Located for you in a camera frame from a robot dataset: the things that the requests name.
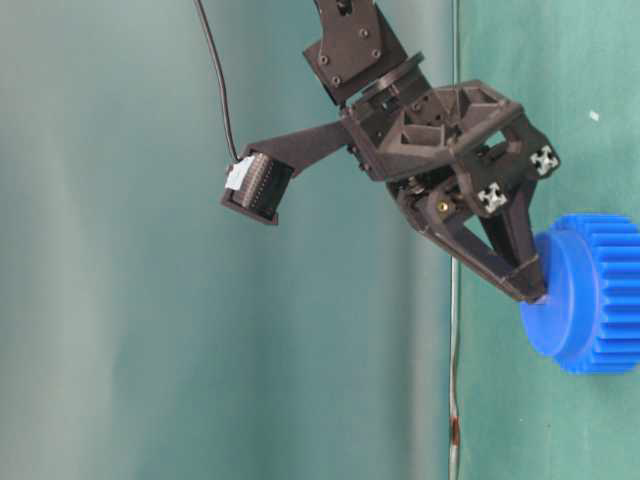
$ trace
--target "gear teeth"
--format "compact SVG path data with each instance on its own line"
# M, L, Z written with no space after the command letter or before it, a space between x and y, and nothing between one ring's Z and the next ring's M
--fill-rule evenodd
M622 373L640 362L640 232L617 215L569 215L554 226L577 231L589 245L598 272L601 312L591 352L574 373Z

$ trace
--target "robotic arm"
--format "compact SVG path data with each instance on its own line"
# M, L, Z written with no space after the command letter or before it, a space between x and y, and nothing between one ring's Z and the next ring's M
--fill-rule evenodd
M433 88L373 0L314 1L323 38L304 55L340 119L248 145L222 204L276 225L290 180L346 146L415 230L513 299L543 297L529 205L560 166L549 140L482 82ZM465 226L473 216L491 245Z

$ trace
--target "blue plastic gear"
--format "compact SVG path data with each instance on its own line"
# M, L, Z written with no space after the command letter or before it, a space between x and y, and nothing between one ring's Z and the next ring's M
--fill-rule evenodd
M536 237L549 293L521 304L533 347L576 374L640 362L640 233L607 214L560 218Z

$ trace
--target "teal wall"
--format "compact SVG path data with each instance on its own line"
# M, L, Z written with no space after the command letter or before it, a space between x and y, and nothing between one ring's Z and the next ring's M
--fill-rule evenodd
M449 2L380 2L450 82ZM335 119L311 0L206 2L239 143ZM190 0L0 0L0 478L444 478L448 259L338 154L282 226Z
M534 228L569 212L640 222L640 3L461 8L462 79L522 102L564 162L539 187ZM462 480L638 478L638 372L564 373L529 346L517 305L468 271L461 315Z

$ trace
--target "wire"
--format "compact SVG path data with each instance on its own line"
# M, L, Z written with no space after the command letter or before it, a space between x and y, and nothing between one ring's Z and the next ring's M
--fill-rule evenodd
M460 1L453 6L453 83L460 82ZM451 258L451 358L449 363L449 480L457 480L460 471L460 413L458 410L458 355L460 349L460 262Z
M205 12L204 6L202 5L202 0L193 0L193 4L198 11L198 17L200 18L200 23L202 24L202 30L204 30L204 34L207 38L207 45L209 47L209 53L211 54L211 58L213 60L213 66L216 70L216 76L218 77L218 90L220 92L220 107L222 108L222 120L224 123L224 134L227 140L227 148L229 149L229 154L233 158L234 163L240 160L238 157L238 151L236 150L235 142L233 141L233 132L231 131L231 115L229 113L229 97L227 95L227 84L224 80L224 73L222 71L222 62L220 61L220 55L218 54L218 49L216 48L216 42L213 39L213 34L211 33L211 26L209 25L209 19L207 18L207 13Z

